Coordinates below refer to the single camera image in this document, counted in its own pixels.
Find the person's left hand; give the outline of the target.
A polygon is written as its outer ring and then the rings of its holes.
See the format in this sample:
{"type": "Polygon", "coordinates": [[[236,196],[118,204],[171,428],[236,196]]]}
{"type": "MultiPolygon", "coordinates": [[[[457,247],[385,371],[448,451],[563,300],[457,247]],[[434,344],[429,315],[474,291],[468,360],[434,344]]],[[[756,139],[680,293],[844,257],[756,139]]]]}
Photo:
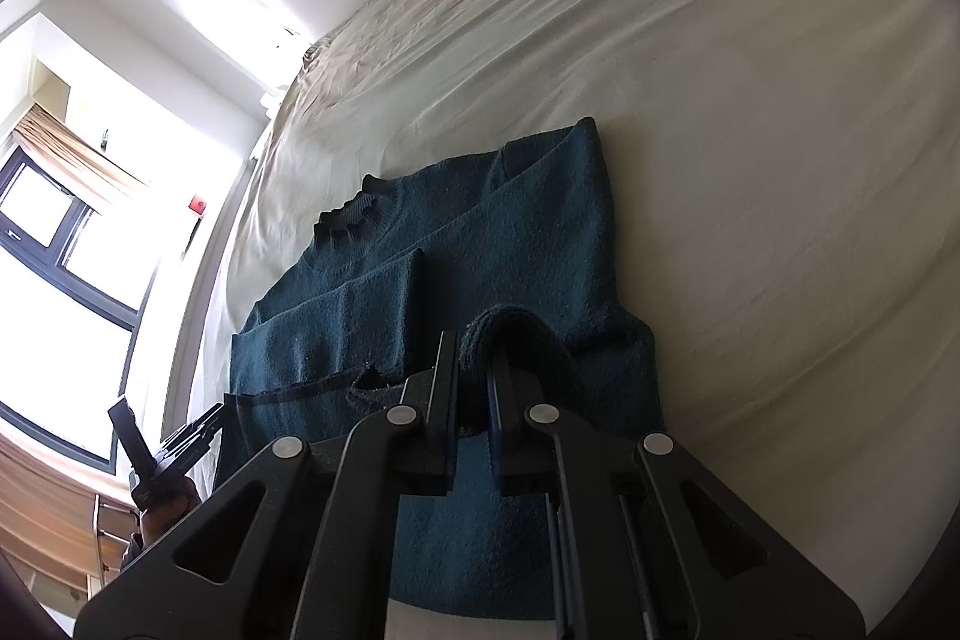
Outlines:
{"type": "Polygon", "coordinates": [[[200,497],[194,481],[190,477],[183,477],[178,486],[172,489],[171,494],[140,515],[142,548],[153,546],[199,503],[200,497]]]}

